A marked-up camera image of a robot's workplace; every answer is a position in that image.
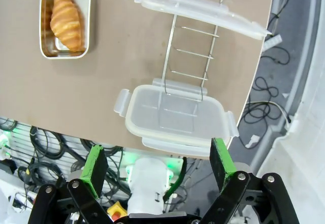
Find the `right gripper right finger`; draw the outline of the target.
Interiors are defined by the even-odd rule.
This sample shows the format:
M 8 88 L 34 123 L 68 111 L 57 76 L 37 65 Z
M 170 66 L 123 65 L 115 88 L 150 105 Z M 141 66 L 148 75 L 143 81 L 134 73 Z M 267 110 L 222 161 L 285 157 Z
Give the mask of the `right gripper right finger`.
M 251 206 L 259 223 L 299 223 L 279 174 L 266 173 L 258 178 L 237 170 L 221 138 L 211 140 L 209 160 L 220 194 L 201 223 L 229 223 L 242 206 Z

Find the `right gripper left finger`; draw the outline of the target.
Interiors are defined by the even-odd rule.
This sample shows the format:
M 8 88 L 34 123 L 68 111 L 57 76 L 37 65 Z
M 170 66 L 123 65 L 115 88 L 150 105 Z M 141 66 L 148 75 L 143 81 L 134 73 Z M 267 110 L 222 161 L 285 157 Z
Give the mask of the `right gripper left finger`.
M 85 223 L 111 223 L 98 202 L 107 169 L 103 147 L 92 147 L 79 177 L 40 187 L 28 223 L 69 223 L 76 212 Z

